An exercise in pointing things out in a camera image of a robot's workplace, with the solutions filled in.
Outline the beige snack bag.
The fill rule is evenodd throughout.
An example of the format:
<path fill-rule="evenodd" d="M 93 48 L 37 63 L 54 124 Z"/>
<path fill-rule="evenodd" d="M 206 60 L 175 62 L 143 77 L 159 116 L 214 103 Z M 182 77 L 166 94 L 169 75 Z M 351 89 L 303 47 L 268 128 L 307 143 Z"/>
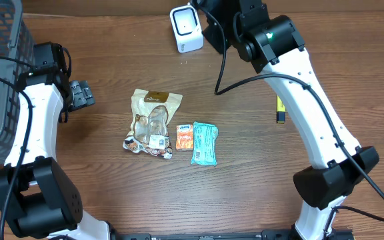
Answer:
<path fill-rule="evenodd" d="M 172 158 L 167 126 L 182 99 L 181 94 L 136 89 L 131 97 L 131 129 L 123 141 L 123 148 L 133 153 Z"/>

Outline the yellow marker pen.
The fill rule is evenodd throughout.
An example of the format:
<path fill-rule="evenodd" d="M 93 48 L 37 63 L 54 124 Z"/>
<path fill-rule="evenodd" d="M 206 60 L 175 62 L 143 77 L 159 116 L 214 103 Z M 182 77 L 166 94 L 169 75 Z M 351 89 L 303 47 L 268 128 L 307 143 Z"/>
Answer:
<path fill-rule="evenodd" d="M 277 123 L 284 124 L 286 119 L 286 109 L 279 96 L 277 96 Z"/>

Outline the teal tissue packet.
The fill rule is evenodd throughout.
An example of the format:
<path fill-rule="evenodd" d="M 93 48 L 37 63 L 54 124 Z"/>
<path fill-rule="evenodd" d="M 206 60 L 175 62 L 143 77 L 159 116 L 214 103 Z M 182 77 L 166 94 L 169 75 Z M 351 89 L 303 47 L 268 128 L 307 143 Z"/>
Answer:
<path fill-rule="evenodd" d="M 216 140 L 219 130 L 208 123 L 193 123 L 193 156 L 191 164 L 216 166 Z"/>

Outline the orange snack packet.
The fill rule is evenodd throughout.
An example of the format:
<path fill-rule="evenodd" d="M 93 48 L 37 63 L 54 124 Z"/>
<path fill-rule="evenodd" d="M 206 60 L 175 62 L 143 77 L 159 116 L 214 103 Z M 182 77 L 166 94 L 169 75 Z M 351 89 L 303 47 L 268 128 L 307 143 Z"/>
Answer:
<path fill-rule="evenodd" d="M 190 151 L 193 150 L 193 125 L 178 125 L 176 127 L 176 150 Z"/>

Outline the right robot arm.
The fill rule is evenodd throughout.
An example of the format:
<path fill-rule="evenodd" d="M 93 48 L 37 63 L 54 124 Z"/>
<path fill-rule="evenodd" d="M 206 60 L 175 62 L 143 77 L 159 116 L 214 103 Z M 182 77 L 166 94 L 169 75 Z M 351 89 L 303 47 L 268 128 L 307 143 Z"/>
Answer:
<path fill-rule="evenodd" d="M 283 102 L 309 155 L 293 177 L 303 204 L 289 230 L 264 230 L 264 239 L 352 239 L 333 227 L 355 186 L 369 178 L 379 155 L 347 130 L 320 86 L 305 41 L 286 15 L 270 17 L 261 1 L 192 1 L 208 25 L 203 34 L 220 53 L 234 47 Z"/>

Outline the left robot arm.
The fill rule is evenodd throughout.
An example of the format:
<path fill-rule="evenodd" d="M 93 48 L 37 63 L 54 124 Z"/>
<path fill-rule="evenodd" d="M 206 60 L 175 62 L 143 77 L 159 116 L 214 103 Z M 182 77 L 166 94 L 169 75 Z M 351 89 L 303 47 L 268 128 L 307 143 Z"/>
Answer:
<path fill-rule="evenodd" d="M 57 126 L 95 104 L 86 81 L 70 81 L 71 56 L 60 44 L 35 45 L 35 64 L 12 85 L 19 94 L 15 139 L 0 169 L 0 239 L 116 239 L 111 225 L 83 208 L 80 193 L 56 158 Z"/>

